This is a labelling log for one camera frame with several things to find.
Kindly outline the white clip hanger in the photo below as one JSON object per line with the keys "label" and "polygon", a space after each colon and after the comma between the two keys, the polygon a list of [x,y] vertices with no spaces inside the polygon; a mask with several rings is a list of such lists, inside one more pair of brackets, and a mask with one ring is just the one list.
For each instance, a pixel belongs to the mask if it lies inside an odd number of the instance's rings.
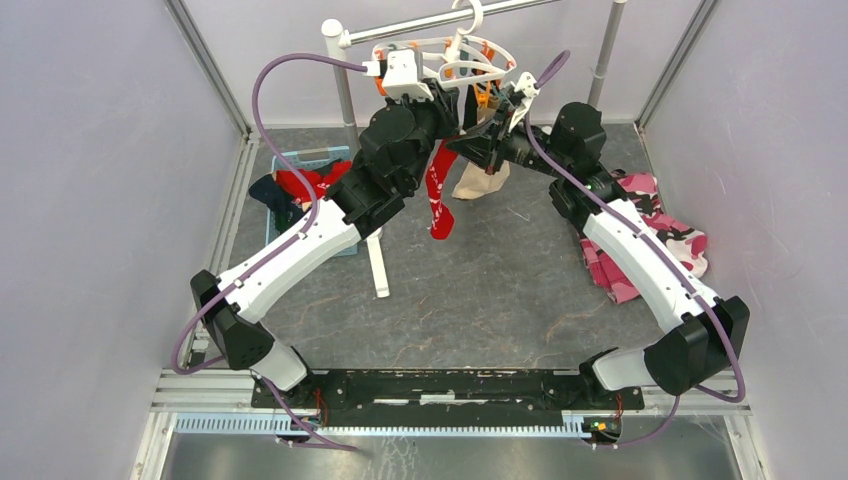
{"label": "white clip hanger", "polygon": [[[483,4],[479,1],[455,1],[452,10],[457,11],[464,6],[472,11],[469,26],[456,28],[448,37],[381,42],[372,48],[369,60],[384,59],[392,50],[412,48],[423,56],[425,79],[433,79],[445,89],[477,82],[499,82],[517,67],[517,61],[508,50],[475,34],[484,20]],[[496,49],[491,64],[481,54],[483,40]]]}

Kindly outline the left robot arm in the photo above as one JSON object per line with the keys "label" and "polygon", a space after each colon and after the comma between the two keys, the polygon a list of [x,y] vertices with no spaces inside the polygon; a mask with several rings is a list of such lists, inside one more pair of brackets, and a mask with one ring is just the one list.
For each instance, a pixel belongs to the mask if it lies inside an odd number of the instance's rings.
{"label": "left robot arm", "polygon": [[200,320],[232,370],[250,370],[290,407],[314,394],[294,348],[262,326],[287,291],[339,251],[383,227],[421,187],[438,141],[459,131],[459,91],[433,87],[431,100],[390,100],[360,135],[351,168],[294,226],[239,266],[190,281]]}

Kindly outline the black white-striped sock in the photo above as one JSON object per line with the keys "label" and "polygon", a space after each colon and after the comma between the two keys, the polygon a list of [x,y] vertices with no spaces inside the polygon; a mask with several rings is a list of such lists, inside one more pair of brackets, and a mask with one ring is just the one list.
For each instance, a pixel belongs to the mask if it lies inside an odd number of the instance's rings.
{"label": "black white-striped sock", "polygon": [[462,129],[464,131],[468,131],[478,124],[478,109],[476,85],[470,84],[467,86],[463,107]]}

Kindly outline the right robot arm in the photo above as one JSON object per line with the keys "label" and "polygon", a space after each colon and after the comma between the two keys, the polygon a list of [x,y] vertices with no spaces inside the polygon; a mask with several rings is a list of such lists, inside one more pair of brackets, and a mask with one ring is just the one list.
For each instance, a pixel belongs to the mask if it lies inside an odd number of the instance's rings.
{"label": "right robot arm", "polygon": [[720,297],[650,231],[600,161],[606,138],[600,111],[585,103],[563,106],[548,133],[502,105],[447,147],[489,173],[509,161],[552,176],[549,195],[557,212],[601,247],[652,311],[663,332],[659,340],[602,352],[582,364],[577,392],[585,405],[602,408],[618,390],[644,385],[673,396],[696,389],[741,402],[746,388],[738,356],[748,306],[737,296]]}

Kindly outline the pink camouflage bag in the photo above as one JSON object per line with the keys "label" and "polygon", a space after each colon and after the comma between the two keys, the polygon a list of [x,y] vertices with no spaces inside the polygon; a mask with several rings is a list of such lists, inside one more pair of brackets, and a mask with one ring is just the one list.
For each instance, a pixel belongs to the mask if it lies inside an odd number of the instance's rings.
{"label": "pink camouflage bag", "polygon": [[[708,237],[664,211],[657,179],[649,173],[626,174],[620,169],[614,170],[612,177],[618,181],[642,220],[673,257],[695,278],[702,277],[708,269],[705,256]],[[637,288],[611,257],[582,232],[579,233],[579,245],[594,284],[601,287],[614,304],[640,296]]]}

